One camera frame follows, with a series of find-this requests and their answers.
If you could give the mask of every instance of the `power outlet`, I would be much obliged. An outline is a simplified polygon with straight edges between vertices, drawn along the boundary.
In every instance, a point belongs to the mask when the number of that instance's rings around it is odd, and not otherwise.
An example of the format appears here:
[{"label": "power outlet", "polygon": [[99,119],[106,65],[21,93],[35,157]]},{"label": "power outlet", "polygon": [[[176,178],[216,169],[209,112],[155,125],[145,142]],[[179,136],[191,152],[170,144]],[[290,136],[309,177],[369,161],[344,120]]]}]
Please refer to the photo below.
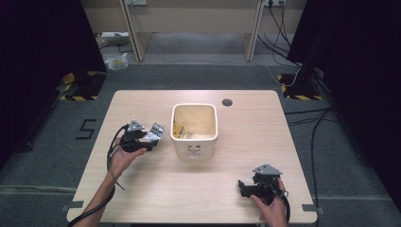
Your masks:
[{"label": "power outlet", "polygon": [[126,0],[128,6],[146,6],[147,0]]},{"label": "power outlet", "polygon": [[[286,0],[271,0],[273,4],[272,7],[281,7],[286,5]],[[265,7],[269,6],[269,0],[265,0]]]}]

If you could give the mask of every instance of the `white container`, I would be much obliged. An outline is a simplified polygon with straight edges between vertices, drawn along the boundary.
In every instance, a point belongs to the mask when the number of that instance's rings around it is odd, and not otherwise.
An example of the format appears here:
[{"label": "white container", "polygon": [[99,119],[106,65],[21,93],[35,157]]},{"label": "white container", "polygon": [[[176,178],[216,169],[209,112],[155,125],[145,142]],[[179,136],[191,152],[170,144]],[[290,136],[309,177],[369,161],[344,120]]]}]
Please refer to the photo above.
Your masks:
[{"label": "white container", "polygon": [[216,107],[204,103],[175,105],[170,136],[180,159],[187,162],[211,159],[218,139]]}]

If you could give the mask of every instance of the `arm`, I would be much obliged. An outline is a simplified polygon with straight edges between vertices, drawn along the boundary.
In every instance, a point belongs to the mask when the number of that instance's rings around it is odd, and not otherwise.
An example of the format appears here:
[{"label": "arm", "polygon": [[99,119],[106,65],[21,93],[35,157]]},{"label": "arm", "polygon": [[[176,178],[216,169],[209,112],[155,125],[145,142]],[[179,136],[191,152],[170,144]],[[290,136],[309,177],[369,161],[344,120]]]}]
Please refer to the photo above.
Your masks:
[{"label": "arm", "polygon": [[[119,143],[119,138],[117,138],[115,143],[116,144]],[[92,200],[89,202],[88,206],[85,208],[84,213],[104,202],[109,197],[117,179],[122,175],[124,170],[126,170],[128,166],[130,166],[131,162],[135,158],[137,158],[140,155],[143,155],[146,151],[147,150],[145,148],[141,148],[133,153],[127,153],[121,148],[119,148],[111,160],[110,169],[107,172],[106,177],[104,178],[99,189],[96,191]],[[74,227],[97,226],[98,223],[100,222],[100,219],[103,215],[105,208],[106,206],[101,208],[97,212],[93,213],[92,215],[80,220],[74,225]]]},{"label": "arm", "polygon": [[[278,178],[279,187],[285,191],[283,182]],[[287,227],[286,206],[282,199],[274,197],[273,201],[267,206],[262,200],[255,195],[251,195],[251,200],[259,208],[262,215],[260,220],[265,220],[270,227]]]}]

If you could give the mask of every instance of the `wooden table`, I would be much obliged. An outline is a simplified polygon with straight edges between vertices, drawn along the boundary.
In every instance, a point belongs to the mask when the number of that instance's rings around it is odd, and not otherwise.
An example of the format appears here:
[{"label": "wooden table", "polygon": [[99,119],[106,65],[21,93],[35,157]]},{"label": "wooden table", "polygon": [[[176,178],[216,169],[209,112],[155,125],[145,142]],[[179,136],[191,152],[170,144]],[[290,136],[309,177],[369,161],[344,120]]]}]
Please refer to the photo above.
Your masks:
[{"label": "wooden table", "polygon": [[[230,98],[226,107],[222,100]],[[216,153],[205,163],[180,160],[171,141],[175,104],[210,103],[218,112]],[[118,91],[107,111],[67,218],[88,205],[106,174],[106,153],[114,134],[132,119],[148,131],[157,122],[166,133],[153,151],[135,160],[119,182],[102,222],[261,223],[252,201],[240,196],[237,181],[253,184],[253,168],[269,164],[283,172],[289,192],[290,223],[312,223],[316,212],[278,95],[274,91]]]}]

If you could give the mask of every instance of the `wrist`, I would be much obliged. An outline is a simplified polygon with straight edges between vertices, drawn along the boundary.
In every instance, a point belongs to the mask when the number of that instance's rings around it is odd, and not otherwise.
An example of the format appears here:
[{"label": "wrist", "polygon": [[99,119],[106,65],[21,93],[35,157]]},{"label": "wrist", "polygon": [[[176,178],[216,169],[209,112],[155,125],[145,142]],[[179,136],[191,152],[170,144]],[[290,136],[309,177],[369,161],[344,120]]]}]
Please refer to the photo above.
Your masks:
[{"label": "wrist", "polygon": [[116,183],[118,178],[121,177],[121,174],[114,173],[111,170],[109,170],[106,174],[105,181],[111,182],[111,183]]}]

